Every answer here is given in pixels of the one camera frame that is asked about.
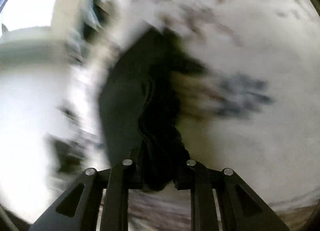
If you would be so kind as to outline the black small garment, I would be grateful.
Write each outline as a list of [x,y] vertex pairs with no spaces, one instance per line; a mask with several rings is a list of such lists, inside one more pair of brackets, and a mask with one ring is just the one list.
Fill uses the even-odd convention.
[[178,47],[176,33],[150,27],[109,71],[98,107],[111,165],[132,159],[143,188],[161,191],[189,159],[176,124],[181,101],[173,74],[198,74],[201,64]]

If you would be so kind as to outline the floral bed sheet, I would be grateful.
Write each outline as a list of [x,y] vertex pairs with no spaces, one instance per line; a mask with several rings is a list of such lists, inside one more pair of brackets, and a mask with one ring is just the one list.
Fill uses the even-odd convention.
[[[172,77],[188,160],[234,170],[288,230],[319,230],[319,1],[113,2],[97,50],[98,115],[120,54],[150,27],[173,31],[204,68]],[[191,230],[190,190],[176,189],[175,178],[148,191],[137,165],[136,174],[128,230]]]

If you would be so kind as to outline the black grey striped garment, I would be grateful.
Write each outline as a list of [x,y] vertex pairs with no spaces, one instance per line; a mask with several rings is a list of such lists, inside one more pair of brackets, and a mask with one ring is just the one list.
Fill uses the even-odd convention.
[[65,49],[71,65],[82,65],[91,45],[108,25],[114,12],[113,0],[84,0],[75,25],[67,33]]

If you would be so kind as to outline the window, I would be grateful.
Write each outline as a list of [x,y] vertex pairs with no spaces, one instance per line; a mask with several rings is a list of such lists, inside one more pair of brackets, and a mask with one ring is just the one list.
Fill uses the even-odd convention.
[[57,0],[8,0],[1,11],[1,41],[14,34],[43,33],[50,37]]

